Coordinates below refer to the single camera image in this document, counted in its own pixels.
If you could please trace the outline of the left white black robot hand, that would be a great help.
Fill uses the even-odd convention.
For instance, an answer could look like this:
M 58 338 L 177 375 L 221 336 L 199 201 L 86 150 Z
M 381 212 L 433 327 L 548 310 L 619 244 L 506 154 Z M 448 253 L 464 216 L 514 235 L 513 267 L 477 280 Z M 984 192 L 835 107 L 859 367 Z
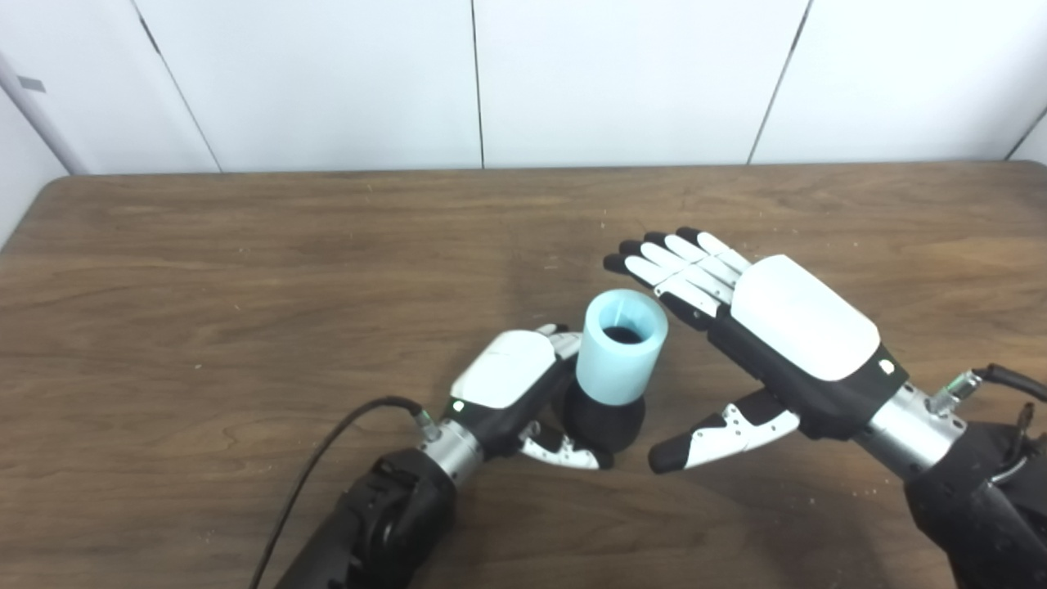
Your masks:
M 456 376 L 440 436 L 426 454 L 459 480 L 486 461 L 517 454 L 574 470 L 612 469 L 608 452 L 540 421 L 575 380 L 580 348 L 581 333 L 560 324 L 495 336 Z

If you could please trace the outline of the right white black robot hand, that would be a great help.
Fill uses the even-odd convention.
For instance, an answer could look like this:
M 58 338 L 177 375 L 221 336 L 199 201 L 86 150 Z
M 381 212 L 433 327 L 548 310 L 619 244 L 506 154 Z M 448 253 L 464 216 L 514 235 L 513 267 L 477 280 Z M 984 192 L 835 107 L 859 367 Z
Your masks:
M 651 447 L 654 473 L 721 460 L 796 431 L 852 440 L 908 380 L 874 322 L 782 254 L 751 262 L 711 232 L 682 227 L 625 240 L 603 265 L 651 290 L 760 384 Z

